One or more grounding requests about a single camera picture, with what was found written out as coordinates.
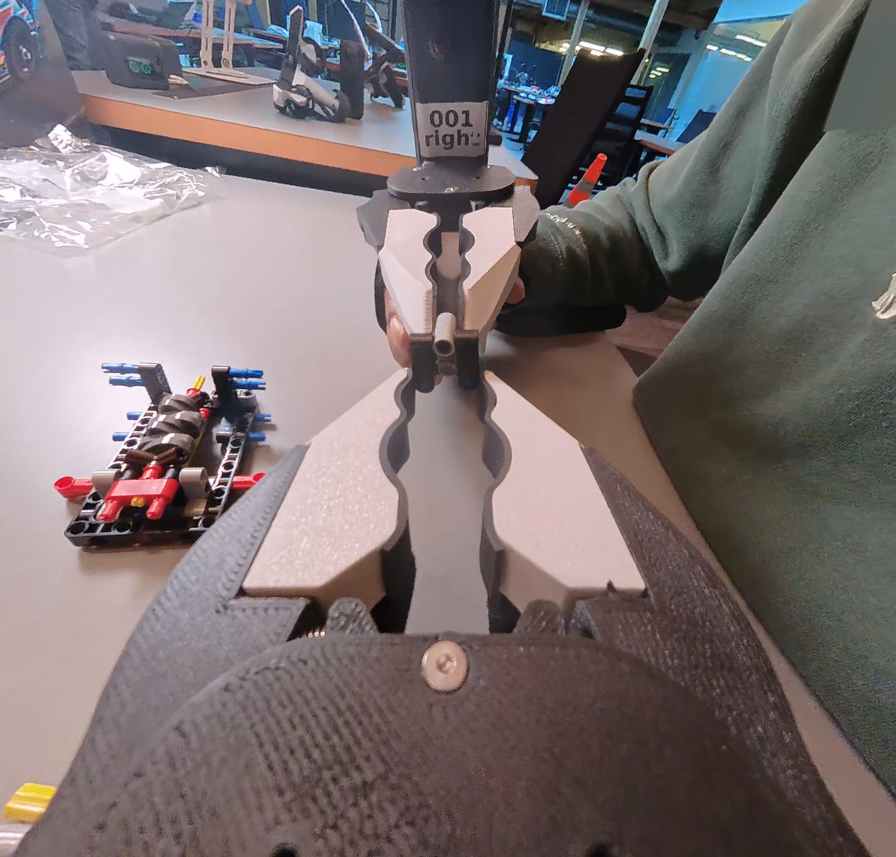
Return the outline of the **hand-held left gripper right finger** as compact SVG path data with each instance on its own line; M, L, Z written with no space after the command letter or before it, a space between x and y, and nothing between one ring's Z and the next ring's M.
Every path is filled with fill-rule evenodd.
M533 602L570 620L590 598L646 591L633 552L576 438L486 371L482 459L492 475L480 569L490 631L512 631Z

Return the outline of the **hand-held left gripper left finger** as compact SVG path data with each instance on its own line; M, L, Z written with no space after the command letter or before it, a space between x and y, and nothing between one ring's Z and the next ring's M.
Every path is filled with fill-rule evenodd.
M355 598L384 632L409 615L409 371L398 370L314 437L242 589L329 609Z

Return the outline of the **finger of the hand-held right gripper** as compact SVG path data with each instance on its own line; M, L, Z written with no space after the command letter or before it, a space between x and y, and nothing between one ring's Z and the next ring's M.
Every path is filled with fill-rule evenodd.
M521 246L511 208L483 208L462 217L462 257L469 267L462 281L463 330L487 334L516 281Z
M389 292L409 335L430 335L434 325L434 284L428 274L433 262L427 244L438 226L434 213L419 209L391 209L379 263Z

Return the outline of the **lego engine assembly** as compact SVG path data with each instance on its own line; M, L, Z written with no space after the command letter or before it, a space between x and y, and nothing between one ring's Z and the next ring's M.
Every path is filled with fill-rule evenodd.
M83 550L118 550L194 542L260 483L247 471L250 448L262 445L272 416L259 410L264 371L213 365L174 389L158 362L105 362L110 385L142 388L149 402L113 435L117 452L91 477L56 480L77 511L64 537Z

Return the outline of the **pile of loose lego pieces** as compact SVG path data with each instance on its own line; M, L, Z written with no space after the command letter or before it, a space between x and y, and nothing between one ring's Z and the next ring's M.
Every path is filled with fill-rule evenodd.
M44 816L56 793L49 784L20 786L1 811L1 855L15 854L30 829Z

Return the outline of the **person's right hand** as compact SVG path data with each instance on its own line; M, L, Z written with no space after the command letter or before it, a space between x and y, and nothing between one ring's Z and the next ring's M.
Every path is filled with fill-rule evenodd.
M521 303L525 297L525 285L520 277L517 277L510 288L504 307ZM384 291L385 309L385 333L392 356L399 366L409 368L411 366L411 354L409 346L409 334L399 317L398 311L388 292Z

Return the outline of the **white black legged robot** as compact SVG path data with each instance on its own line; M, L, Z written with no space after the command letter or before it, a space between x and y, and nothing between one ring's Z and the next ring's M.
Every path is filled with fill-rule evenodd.
M332 92L319 80L326 71L326 58L320 45L305 36L306 13L303 8L293 8L287 20L286 55L280 77L273 84L275 108L297 119L316 116L334 124L347 119L362 119L364 68L370 53L361 32L357 32L355 39L342 40L340 45L342 86L348 91Z
M380 29L364 23L364 38L370 52L370 64L364 72L364 88L371 100L388 99L397 110L404 107L407 86L401 87L396 65L405 63L402 48Z

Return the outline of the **black chair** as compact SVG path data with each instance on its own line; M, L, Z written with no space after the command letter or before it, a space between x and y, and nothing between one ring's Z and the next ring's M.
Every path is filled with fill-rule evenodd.
M578 56L554 104L545 112L523 164L537 175L542 209L557 205L581 162L618 107L639 68L643 48L620 57Z

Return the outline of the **person's green sweatshirt torso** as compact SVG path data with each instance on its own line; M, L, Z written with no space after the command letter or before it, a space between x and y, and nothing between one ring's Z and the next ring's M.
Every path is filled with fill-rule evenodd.
M894 126L827 129L868 17L812 0L627 197L661 295L702 303L635 404L693 521L894 793Z

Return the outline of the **orange-edged table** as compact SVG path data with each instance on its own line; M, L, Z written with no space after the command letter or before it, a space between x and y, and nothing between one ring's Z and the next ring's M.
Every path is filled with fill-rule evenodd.
M120 87L75 71L89 121L114 144L181 167L369 196L416 165L409 108L370 103L361 120L297 120L273 107L271 86L190 98Z

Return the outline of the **pale wooden stand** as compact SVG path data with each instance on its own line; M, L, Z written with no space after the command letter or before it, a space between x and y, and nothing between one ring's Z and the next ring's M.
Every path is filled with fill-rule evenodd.
M237 10L239 5L248 9L254 0L223 0L223 27L220 41L219 63L215 62L215 12L217 0L202 1L200 25L200 65L190 71L205 79L216 79L240 86L264 86L268 80L248 74L233 65Z

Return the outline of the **black box green lights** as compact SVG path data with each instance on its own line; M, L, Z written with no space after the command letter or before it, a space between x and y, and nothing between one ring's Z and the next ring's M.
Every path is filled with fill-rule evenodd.
M107 79L118 86L140 90L190 88L175 42L155 35L103 31L98 55Z

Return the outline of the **clear plastic bag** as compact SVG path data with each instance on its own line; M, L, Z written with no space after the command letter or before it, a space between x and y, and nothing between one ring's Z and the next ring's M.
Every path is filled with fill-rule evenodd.
M220 173L102 146L58 124L2 150L1 236L50 251L106 244L217 197Z

